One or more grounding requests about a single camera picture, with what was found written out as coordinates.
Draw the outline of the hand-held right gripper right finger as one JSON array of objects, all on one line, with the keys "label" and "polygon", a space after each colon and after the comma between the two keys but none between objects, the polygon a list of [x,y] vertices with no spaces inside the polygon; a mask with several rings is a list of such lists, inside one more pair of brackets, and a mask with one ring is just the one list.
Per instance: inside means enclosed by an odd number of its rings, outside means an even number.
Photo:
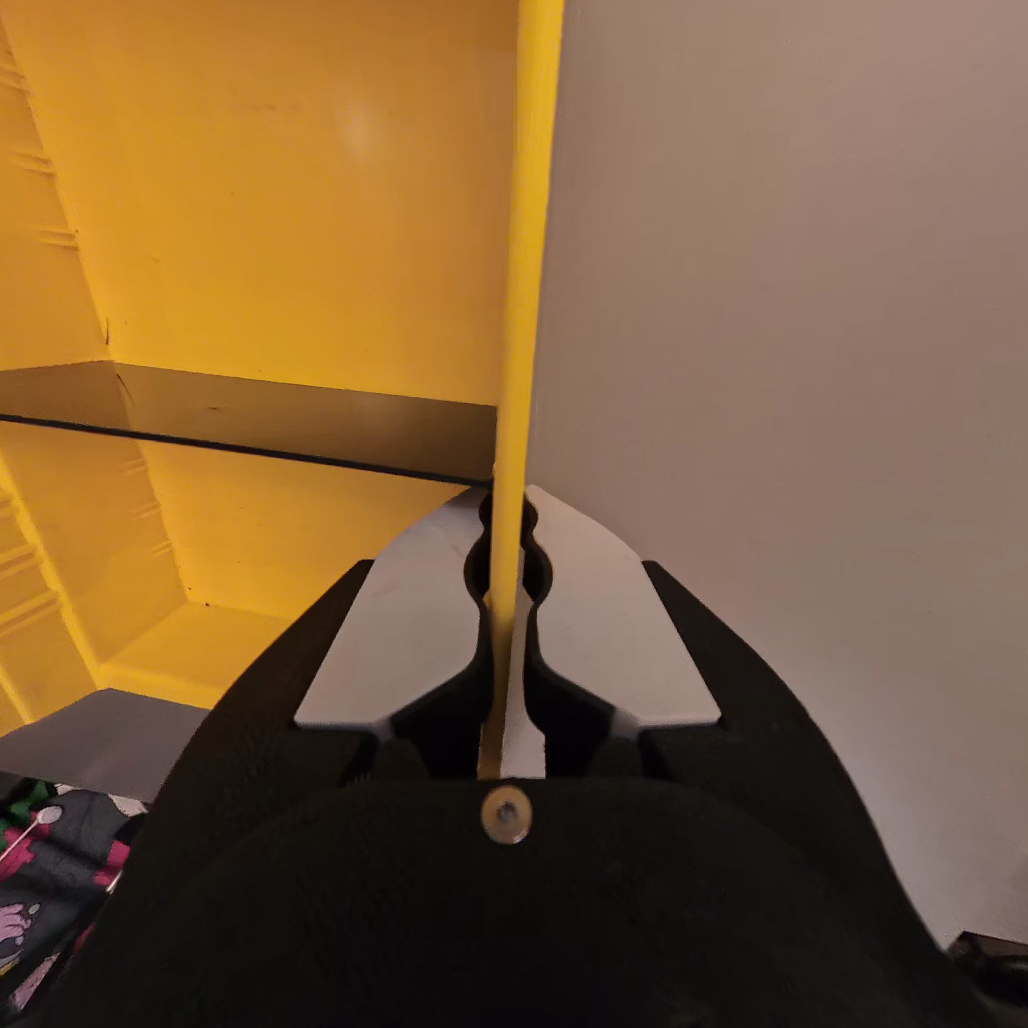
[{"label": "hand-held right gripper right finger", "polygon": [[638,554],[538,485],[525,503],[533,726],[549,742],[584,746],[715,725],[721,710]]}]

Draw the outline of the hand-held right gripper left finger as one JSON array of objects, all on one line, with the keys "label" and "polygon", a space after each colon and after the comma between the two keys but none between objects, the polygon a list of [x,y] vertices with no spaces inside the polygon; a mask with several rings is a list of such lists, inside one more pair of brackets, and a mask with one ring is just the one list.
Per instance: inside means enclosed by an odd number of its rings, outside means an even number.
[{"label": "hand-held right gripper left finger", "polygon": [[372,561],[295,714],[303,729],[379,740],[428,722],[470,725],[493,706],[484,487],[471,487],[397,535]]}]

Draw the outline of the yellow plastic bin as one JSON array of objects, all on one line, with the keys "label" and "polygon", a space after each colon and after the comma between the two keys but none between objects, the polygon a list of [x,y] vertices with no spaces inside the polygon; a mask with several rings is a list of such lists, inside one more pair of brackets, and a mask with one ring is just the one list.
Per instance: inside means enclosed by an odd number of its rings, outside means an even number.
[{"label": "yellow plastic bin", "polygon": [[[480,485],[2,421],[2,729],[77,701],[286,731],[372,561],[471,487],[489,560],[561,2],[2,2],[2,371],[90,361],[495,408]],[[488,610],[488,585],[485,604]]]}]

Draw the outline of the black bin divider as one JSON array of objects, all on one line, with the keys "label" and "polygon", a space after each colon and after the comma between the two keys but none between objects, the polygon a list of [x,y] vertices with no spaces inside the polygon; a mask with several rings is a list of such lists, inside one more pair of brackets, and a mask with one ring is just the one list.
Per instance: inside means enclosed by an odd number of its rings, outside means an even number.
[{"label": "black bin divider", "polygon": [[480,485],[495,408],[112,361],[3,370],[2,421]]}]

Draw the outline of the colourful printed clothing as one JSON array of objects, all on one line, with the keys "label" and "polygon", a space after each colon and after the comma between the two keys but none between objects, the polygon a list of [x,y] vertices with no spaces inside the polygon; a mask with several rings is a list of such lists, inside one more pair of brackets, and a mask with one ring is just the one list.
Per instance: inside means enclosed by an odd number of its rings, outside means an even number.
[{"label": "colourful printed clothing", "polygon": [[29,1026],[122,879],[149,805],[1,775],[1,1025]]}]

